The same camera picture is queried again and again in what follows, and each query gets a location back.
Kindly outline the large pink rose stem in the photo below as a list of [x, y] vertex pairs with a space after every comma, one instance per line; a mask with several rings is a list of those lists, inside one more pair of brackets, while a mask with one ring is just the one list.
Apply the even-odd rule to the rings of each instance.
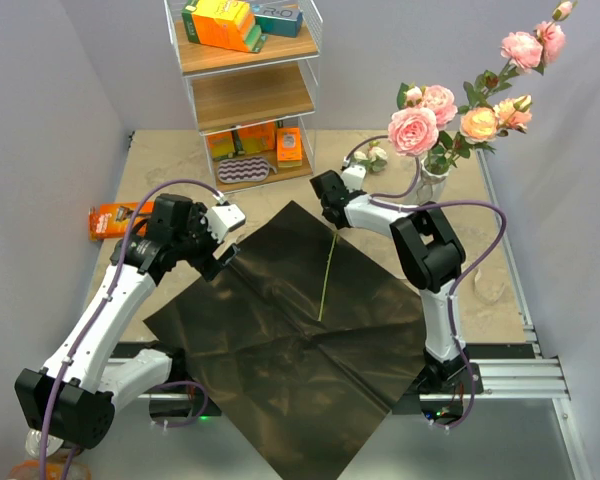
[[441, 85], [401, 84], [398, 110], [388, 124], [388, 140], [402, 156], [419, 158], [424, 169], [443, 175], [457, 166], [460, 158], [470, 156], [464, 137], [451, 137], [445, 129], [458, 114], [453, 92]]

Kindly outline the black wrapping paper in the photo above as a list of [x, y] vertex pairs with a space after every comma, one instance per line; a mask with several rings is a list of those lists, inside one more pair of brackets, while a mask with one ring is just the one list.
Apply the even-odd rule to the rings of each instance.
[[419, 296], [296, 203], [146, 319], [284, 479], [340, 476], [424, 365]]

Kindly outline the peach rose stem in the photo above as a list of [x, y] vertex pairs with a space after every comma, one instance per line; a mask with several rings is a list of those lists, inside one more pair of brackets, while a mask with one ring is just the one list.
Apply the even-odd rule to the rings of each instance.
[[532, 120], [532, 96], [507, 98], [494, 107], [469, 110], [460, 120], [460, 147], [494, 152], [492, 143], [510, 131], [526, 134]]

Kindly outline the small pink rose stem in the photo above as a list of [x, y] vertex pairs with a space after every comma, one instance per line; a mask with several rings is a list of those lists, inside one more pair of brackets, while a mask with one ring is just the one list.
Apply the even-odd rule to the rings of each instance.
[[473, 83], [465, 81], [463, 88], [467, 104], [459, 108], [466, 114], [474, 107], [490, 107], [488, 99], [512, 87], [510, 81], [520, 75], [537, 72], [541, 75], [555, 63], [566, 45], [562, 24], [571, 16], [577, 1], [560, 1], [551, 19], [537, 24], [532, 32], [511, 32], [500, 44], [500, 55], [505, 59], [498, 72], [485, 70]]

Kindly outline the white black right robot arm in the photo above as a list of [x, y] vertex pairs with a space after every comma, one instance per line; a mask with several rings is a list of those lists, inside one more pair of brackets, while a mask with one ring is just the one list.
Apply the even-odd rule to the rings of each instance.
[[353, 168], [329, 170], [310, 180], [322, 215], [338, 229], [364, 229], [391, 239], [402, 271], [419, 290], [426, 326], [425, 379], [439, 393], [461, 380], [466, 342], [458, 325], [453, 293], [466, 253], [446, 216], [430, 203], [382, 202], [360, 189], [363, 175]]

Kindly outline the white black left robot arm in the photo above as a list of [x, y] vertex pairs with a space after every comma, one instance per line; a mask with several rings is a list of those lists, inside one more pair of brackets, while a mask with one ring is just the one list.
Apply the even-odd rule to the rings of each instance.
[[37, 370], [23, 370], [15, 391], [30, 428], [92, 449], [105, 437], [114, 416], [145, 392], [180, 390], [187, 368], [168, 347], [148, 345], [132, 359], [109, 369], [109, 358], [130, 320], [164, 276], [179, 262], [205, 280], [214, 279], [236, 256], [230, 245], [214, 255], [246, 216], [221, 199], [212, 207], [172, 194], [159, 195], [120, 240], [101, 286], [67, 339]]

